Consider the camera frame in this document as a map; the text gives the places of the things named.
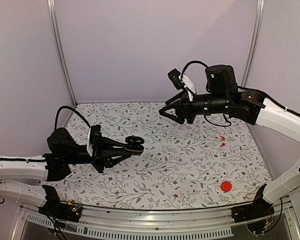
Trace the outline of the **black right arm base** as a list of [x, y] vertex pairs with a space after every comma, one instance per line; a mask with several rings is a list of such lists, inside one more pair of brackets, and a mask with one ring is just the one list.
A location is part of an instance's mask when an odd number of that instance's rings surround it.
[[275, 213], [273, 204], [263, 199], [265, 187], [266, 184], [258, 189], [252, 203], [231, 208], [231, 217], [235, 223], [262, 218]]

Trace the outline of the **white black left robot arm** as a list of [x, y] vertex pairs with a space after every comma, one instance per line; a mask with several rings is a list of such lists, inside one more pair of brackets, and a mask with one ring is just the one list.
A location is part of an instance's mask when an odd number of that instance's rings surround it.
[[55, 129], [47, 138], [49, 153], [32, 157], [0, 156], [0, 198], [25, 202], [45, 209], [53, 216], [64, 213], [64, 205], [53, 186], [34, 186], [25, 180], [57, 182], [72, 171], [71, 165], [90, 164], [98, 173], [120, 162], [140, 155], [144, 140], [128, 136], [124, 143], [104, 137], [100, 125], [92, 126], [86, 145], [76, 143], [64, 127]]

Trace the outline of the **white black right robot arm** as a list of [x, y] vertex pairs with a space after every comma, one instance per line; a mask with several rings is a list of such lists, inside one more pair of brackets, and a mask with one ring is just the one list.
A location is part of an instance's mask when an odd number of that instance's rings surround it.
[[[205, 67], [206, 94], [197, 94], [185, 72], [176, 69], [168, 78], [179, 93], [159, 110], [163, 117], [179, 124], [192, 124], [197, 115], [222, 114], [226, 120], [236, 118], [250, 125], [271, 129], [300, 144], [300, 114], [284, 107], [267, 93], [238, 86], [230, 65]], [[300, 187], [300, 158], [281, 176], [260, 187], [249, 206], [252, 218], [259, 218], [281, 197]]]

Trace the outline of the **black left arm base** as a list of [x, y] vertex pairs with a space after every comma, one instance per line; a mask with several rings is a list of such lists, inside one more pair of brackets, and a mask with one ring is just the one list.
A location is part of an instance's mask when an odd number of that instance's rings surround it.
[[82, 204], [74, 200], [61, 202], [53, 186], [42, 185], [46, 202], [38, 207], [38, 212], [51, 218], [78, 223], [82, 214]]

